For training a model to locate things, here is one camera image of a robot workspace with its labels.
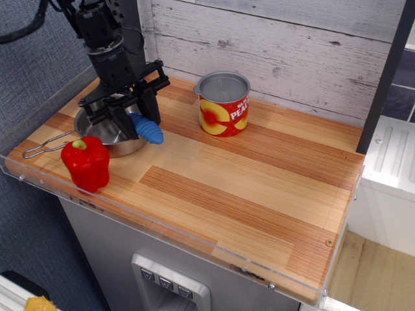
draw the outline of metal can lid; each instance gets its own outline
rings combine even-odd
[[[229,104],[246,97],[250,89],[251,85],[243,75],[217,71],[201,78],[193,91],[211,102]]]

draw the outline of blue corn toy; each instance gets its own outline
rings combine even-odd
[[[138,113],[129,113],[128,116],[130,117],[134,128],[136,129],[136,133],[139,136],[144,138],[150,144],[163,143],[163,132],[155,122],[148,120],[146,117],[139,115]]]

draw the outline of button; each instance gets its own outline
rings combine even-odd
[[[193,299],[193,294],[190,290],[188,290],[187,288],[181,287],[181,286],[179,286],[178,289],[179,289],[179,294],[181,296],[188,298],[188,299]]]
[[[141,268],[141,275],[144,276],[149,281],[154,281],[154,274]]]
[[[173,283],[163,277],[159,277],[160,285],[168,290],[173,290]]]

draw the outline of wire handle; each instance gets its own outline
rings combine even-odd
[[[40,154],[42,154],[42,153],[45,153],[45,152],[51,152],[51,151],[56,151],[56,150],[62,149],[62,148],[65,146],[64,144],[63,144],[63,145],[61,145],[61,146],[57,146],[57,147],[55,147],[55,148],[41,150],[41,151],[36,152],[35,154],[32,154],[32,155],[27,155],[27,154],[28,154],[28,153],[30,153],[30,152],[36,151],[36,150],[38,150],[38,149],[40,149],[40,148],[44,147],[45,145],[49,144],[51,141],[55,141],[55,140],[57,140],[57,139],[59,139],[59,138],[62,138],[63,136],[66,136],[66,135],[72,134],[73,132],[75,132],[75,130],[71,130],[71,131],[66,132],[66,133],[63,133],[63,134],[61,134],[61,135],[59,135],[59,136],[53,137],[53,138],[51,138],[51,139],[48,139],[48,140],[47,140],[47,141],[45,141],[43,144],[40,144],[40,145],[39,145],[39,146],[37,146],[37,147],[34,147],[34,148],[32,148],[32,149],[29,149],[29,150],[24,151],[24,152],[22,153],[22,156],[23,156],[25,159],[30,159],[30,158],[32,158],[32,157],[36,157],[36,156],[38,156],[38,155],[40,155]]]

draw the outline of can label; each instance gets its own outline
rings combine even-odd
[[[240,133],[248,123],[248,95],[236,102],[221,104],[199,95],[200,126],[215,136],[232,136]]]

